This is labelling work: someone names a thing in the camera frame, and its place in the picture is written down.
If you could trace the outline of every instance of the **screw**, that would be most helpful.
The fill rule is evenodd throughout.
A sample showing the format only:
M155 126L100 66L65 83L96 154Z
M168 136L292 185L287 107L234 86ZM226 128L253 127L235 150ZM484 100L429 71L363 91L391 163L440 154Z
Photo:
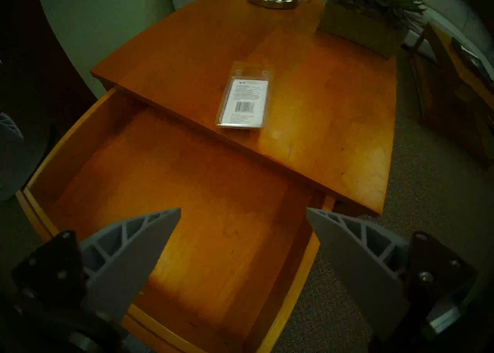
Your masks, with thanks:
M24 296L29 297L30 299L33 299L34 298L34 293L31 292L31 290L28 289L28 288L24 288L22 290L22 293L24 294Z
M418 277L424 282L432 282L434 280L434 276L430 272L422 271L418 274Z
M450 264L451 265L454 265L455 267L458 267L458 268L461 267L461 263L458 260L456 260L456 259L450 260Z
M67 278L67 271L61 270L59 273L57 273L57 277L59 280L65 280Z

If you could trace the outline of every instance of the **barcode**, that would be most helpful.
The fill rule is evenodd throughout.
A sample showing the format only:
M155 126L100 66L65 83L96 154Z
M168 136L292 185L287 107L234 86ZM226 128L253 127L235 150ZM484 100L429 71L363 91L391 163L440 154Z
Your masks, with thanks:
M236 113L253 113L254 102L237 102L235 106Z

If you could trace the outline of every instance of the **gray carpet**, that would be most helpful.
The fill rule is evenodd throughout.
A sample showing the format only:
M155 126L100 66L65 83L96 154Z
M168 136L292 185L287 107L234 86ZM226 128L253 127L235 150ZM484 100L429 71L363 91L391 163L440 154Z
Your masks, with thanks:
M491 269L494 229L493 170L483 170L463 149L417 124L418 100L410 69L399 55L396 132L382 226L409 239L431 233L480 272ZM9 271L40 240L15 198L0 203L0 277L12 289ZM307 283L274 352L363 351L371 329L319 251Z

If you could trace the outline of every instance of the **wooden tabletop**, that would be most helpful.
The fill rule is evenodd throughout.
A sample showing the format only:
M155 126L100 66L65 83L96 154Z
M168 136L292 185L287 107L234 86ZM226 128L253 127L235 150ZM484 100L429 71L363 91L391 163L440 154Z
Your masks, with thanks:
M92 73L106 86L117 84L328 193L382 213L396 60L316 30L323 7L317 0L291 10L197 0L140 33ZM215 125L234 61L274 70L263 129Z
M436 53L437 51L439 51L437 46L440 45L446 52L450 64L453 66L453 72L448 73L449 82L451 82L451 78L453 78L453 76L454 78L463 81L463 83L470 86L470 88L472 88L472 90L481 99L483 99L484 102L487 103L491 109L494 110L494 94L489 91L489 89L482 83L480 78L477 77L469 68L467 68L465 63L461 60L460 56L451 43L451 36L444 33L437 26L430 25L430 28L439 39L439 41L434 41L434 39L432 39L432 41L429 41L432 42L433 45L435 45L434 52ZM446 71L450 69L448 68L448 65L444 65L443 67L446 68Z

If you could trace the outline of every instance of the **potted plant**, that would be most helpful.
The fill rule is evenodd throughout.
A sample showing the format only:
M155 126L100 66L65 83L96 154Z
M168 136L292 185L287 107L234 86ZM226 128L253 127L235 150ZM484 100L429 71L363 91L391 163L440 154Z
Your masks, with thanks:
M422 0L327 0L319 29L391 58L424 10Z

